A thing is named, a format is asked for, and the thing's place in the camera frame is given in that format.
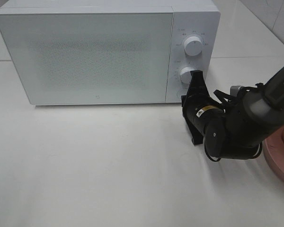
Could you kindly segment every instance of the white microwave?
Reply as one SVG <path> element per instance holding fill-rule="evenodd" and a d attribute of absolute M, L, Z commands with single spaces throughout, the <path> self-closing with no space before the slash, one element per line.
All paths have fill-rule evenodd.
<path fill-rule="evenodd" d="M 219 19 L 211 0 L 9 0 L 0 32 L 31 104 L 177 103 Z"/>

